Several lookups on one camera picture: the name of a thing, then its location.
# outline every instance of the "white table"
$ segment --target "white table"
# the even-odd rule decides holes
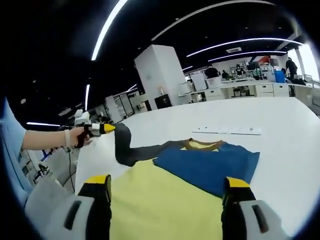
[[[251,181],[258,200],[281,217],[292,236],[313,212],[320,193],[320,120],[303,103],[289,97],[259,97],[192,103],[134,115],[123,121],[132,133],[131,147],[194,138],[226,141],[261,152]],[[197,127],[258,127],[262,135],[193,133]],[[93,175],[116,178],[128,167],[115,159],[114,134],[81,149],[76,192]]]

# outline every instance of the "blue bin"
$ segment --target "blue bin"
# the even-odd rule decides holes
[[[274,71],[275,81],[280,84],[286,83],[285,74],[283,71],[276,70]]]

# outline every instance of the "light blue sleeve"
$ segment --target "light blue sleeve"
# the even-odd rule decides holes
[[[27,130],[17,121],[7,100],[4,102],[4,124],[7,127],[7,137],[10,141],[10,148],[13,150],[16,159],[18,159]]]

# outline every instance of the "ceiling light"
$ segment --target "ceiling light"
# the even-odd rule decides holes
[[[224,58],[228,58],[228,57],[234,57],[234,56],[239,56],[239,55],[244,55],[244,54],[286,54],[286,51],[249,51],[249,52],[242,52],[242,53],[237,53],[237,54],[232,54],[232,55],[228,55],[228,56],[221,56],[221,57],[217,57],[211,60],[208,60],[208,62],[211,61],[215,61],[215,60],[219,60],[219,59],[224,59]]]
[[[159,32],[156,36],[154,36],[151,41],[156,40],[158,37],[160,37],[162,34],[164,34],[166,31],[168,31],[169,29],[171,29],[172,27],[174,27],[175,25],[183,22],[184,20],[191,18],[194,15],[200,14],[204,11],[213,9],[213,8],[217,8],[217,7],[221,7],[221,6],[225,6],[225,5],[230,5],[230,4],[241,4],[241,3],[259,3],[259,4],[268,4],[268,5],[273,5],[275,6],[274,3],[268,2],[268,1],[264,1],[264,0],[229,0],[229,1],[223,1],[223,2],[219,2],[219,3],[215,3],[213,5],[209,5],[206,7],[203,7],[201,9],[198,9],[192,13],[189,13],[188,15],[181,17],[178,21],[173,22],[170,26],[167,26],[165,29],[163,29],[161,32]]]
[[[192,68],[192,67],[193,67],[193,66],[188,66],[188,67],[182,69],[182,71],[187,70],[187,69],[190,69],[190,68]]]
[[[123,8],[123,6],[126,4],[127,1],[128,0],[119,0],[117,2],[117,4],[115,5],[115,7],[112,9],[111,13],[109,14],[108,18],[106,19],[106,21],[103,25],[103,28],[100,32],[98,40],[96,41],[96,44],[95,44],[95,47],[93,50],[93,54],[91,57],[91,61],[96,60],[98,53],[99,53],[99,50],[100,50],[100,47],[101,47],[101,44],[102,44],[102,42],[103,42],[103,40],[104,40],[104,38],[110,28],[112,22],[114,21],[114,19],[116,18],[116,16],[118,15],[118,13]]]
[[[88,85],[86,86],[86,89],[85,89],[85,108],[84,108],[85,111],[87,111],[87,109],[88,109],[89,88],[90,88],[90,84],[88,84]]]
[[[131,91],[135,86],[137,86],[137,84],[133,85],[132,87],[130,87],[127,92]]]
[[[66,115],[67,113],[70,113],[71,112],[71,108],[67,108],[66,110],[63,110],[62,112],[60,112],[58,115],[60,117],[62,117],[63,115]]]
[[[196,51],[194,53],[191,53],[189,55],[187,55],[186,57],[190,57],[192,55],[207,51],[209,49],[213,49],[213,48],[217,48],[217,47],[221,47],[224,45],[228,45],[228,44],[236,44],[236,43],[242,43],[242,42],[248,42],[248,41],[261,41],[261,40],[266,40],[266,41],[283,41],[283,42],[289,42],[289,43],[294,43],[294,44],[299,44],[299,45],[303,45],[303,43],[298,42],[298,41],[293,41],[293,40],[289,40],[289,39],[283,39],[283,38],[277,38],[277,37],[258,37],[258,38],[248,38],[248,39],[242,39],[242,40],[237,40],[237,41],[230,41],[230,42],[226,42],[226,43],[222,43],[222,44],[218,44],[215,46],[211,46],[205,49],[202,49],[200,51]]]
[[[53,126],[53,127],[60,127],[60,125],[57,125],[57,124],[48,124],[48,123],[30,122],[30,121],[28,121],[26,124],[28,124],[28,125],[39,125],[39,126]]]

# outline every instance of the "human hand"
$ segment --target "human hand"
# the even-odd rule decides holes
[[[75,127],[70,130],[70,144],[71,144],[71,146],[78,145],[78,136],[81,135],[84,131],[85,131],[85,128],[83,126]],[[92,142],[92,140],[90,140],[89,135],[86,135],[84,138],[83,146],[87,146],[91,142]]]

